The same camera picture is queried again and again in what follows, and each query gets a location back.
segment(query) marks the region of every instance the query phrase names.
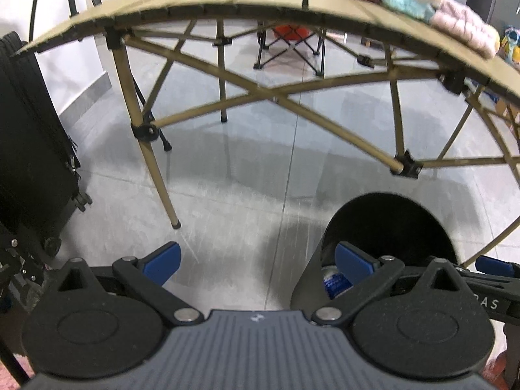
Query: circular pad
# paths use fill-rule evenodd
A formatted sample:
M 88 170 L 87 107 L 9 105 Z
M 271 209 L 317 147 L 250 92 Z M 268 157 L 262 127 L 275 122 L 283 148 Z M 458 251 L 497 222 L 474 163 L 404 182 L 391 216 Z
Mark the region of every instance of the circular pad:
M 157 349 L 162 332 L 159 315 L 139 301 L 83 293 L 38 304 L 22 345 L 36 372 L 92 380 L 139 365 Z
M 495 333 L 470 294 L 394 296 L 364 308 L 352 326 L 361 351 L 378 366 L 411 379 L 443 380 L 479 371 Z

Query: folding camping chair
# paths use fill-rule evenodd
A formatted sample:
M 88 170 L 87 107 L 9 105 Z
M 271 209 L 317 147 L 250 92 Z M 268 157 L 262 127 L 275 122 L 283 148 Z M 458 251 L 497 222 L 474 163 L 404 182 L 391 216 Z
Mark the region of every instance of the folding camping chair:
M 259 27 L 263 26 L 263 23 L 258 22 L 258 25 Z M 289 50 L 293 50 L 308 66 L 310 66 L 312 70 L 314 70 L 316 76 L 324 77 L 325 39 L 323 38 L 323 35 L 326 33 L 325 30 L 317 34 L 316 32 L 310 31 L 307 28 L 298 25 L 275 26 L 272 27 L 271 30 L 274 32 L 276 38 L 270 44 L 266 44 L 267 28 L 257 33 L 258 45 L 260 46 L 260 48 L 258 50 L 258 60 L 253 65 L 253 69 L 261 70 L 270 61 L 276 59 L 277 57 L 280 57 L 282 54 L 285 54 Z M 314 49 L 307 42 L 314 35 L 318 35 L 318 45 L 316 46 L 316 49 Z M 262 63 L 263 51 L 269 50 L 269 48 L 272 45 L 276 44 L 278 41 L 283 41 L 287 44 L 288 47 Z M 296 49 L 296 46 L 302 43 L 308 46 L 308 48 L 310 48 L 310 50 L 313 52 L 313 56 L 319 56 L 321 48 L 321 65 L 319 70 L 316 69 L 316 67 L 314 67 L 313 63 L 311 63 L 307 57 L 305 57 L 302 53 L 300 53 L 300 51 L 298 51 L 298 49 Z

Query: blue can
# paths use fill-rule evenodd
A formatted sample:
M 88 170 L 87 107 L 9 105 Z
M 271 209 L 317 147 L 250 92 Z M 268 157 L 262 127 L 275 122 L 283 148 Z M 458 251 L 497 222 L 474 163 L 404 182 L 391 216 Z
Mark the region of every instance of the blue can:
M 323 273 L 323 285 L 331 300 L 352 287 L 352 284 L 338 271 L 335 265 L 323 267 L 321 272 Z

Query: gray gripper housing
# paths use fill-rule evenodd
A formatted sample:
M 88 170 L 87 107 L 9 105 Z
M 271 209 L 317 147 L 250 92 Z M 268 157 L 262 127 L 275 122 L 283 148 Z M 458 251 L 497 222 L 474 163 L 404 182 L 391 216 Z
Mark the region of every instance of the gray gripper housing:
M 27 390 L 492 390 L 479 375 L 416 382 L 364 360 L 340 329 L 301 311 L 212 311 L 177 327 L 146 362 L 121 375 L 70 381 L 38 374 Z

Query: teal fabric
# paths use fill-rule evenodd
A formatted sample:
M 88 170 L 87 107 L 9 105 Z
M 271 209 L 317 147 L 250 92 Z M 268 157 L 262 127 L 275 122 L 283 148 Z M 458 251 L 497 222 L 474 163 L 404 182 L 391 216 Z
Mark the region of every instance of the teal fabric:
M 428 23 L 435 10 L 429 4 L 424 5 L 415 0 L 381 0 L 384 6 L 399 13 Z

